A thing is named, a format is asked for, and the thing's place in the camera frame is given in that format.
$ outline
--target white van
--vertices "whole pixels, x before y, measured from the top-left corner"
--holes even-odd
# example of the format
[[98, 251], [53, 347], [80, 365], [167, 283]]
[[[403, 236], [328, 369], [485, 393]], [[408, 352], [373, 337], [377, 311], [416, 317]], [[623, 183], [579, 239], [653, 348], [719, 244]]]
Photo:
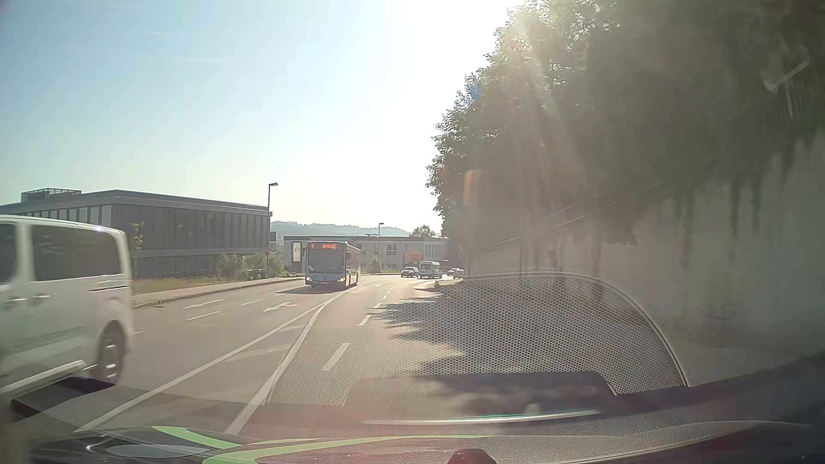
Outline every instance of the white van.
[[0, 215], [0, 392], [74, 372], [117, 383], [132, 334], [126, 234]]
[[418, 276], [422, 279], [440, 279], [441, 263], [437, 261], [421, 261], [418, 264]]

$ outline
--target van window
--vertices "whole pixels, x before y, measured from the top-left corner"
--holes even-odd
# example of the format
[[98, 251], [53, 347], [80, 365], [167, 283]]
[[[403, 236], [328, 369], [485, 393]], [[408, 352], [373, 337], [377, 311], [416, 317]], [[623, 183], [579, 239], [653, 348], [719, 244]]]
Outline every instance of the van window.
[[14, 277], [17, 267], [17, 243], [14, 224], [0, 224], [0, 282]]
[[120, 273], [117, 243], [106, 232], [35, 225], [31, 242], [38, 282]]

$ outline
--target sign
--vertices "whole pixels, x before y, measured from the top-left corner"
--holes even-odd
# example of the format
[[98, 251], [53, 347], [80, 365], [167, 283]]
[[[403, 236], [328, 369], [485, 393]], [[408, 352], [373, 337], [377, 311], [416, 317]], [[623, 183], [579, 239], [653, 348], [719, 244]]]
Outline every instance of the sign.
[[309, 244], [310, 249], [340, 249], [342, 244], [320, 244], [320, 243], [312, 243]]
[[418, 263], [421, 262], [421, 254], [417, 251], [405, 251], [404, 252], [404, 266], [415, 266], [418, 267]]
[[301, 262], [301, 243], [300, 242], [292, 242], [292, 262], [293, 263], [300, 263]]

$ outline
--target billboard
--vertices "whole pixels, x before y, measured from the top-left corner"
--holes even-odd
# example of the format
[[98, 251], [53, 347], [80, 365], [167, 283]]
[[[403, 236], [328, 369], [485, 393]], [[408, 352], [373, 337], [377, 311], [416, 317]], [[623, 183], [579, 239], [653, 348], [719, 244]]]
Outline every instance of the billboard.
[[405, 251], [404, 252], [404, 266], [415, 266], [418, 267], [418, 263], [421, 261], [421, 254], [417, 251]]
[[300, 263], [301, 261], [301, 243], [292, 242], [292, 262]]

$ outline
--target bus windshield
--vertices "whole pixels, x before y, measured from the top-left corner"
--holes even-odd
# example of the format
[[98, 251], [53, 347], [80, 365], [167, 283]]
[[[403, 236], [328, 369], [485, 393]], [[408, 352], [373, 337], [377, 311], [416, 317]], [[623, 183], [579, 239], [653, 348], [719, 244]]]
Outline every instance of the bus windshield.
[[307, 271], [330, 274], [344, 273], [343, 251], [312, 251], [307, 255]]

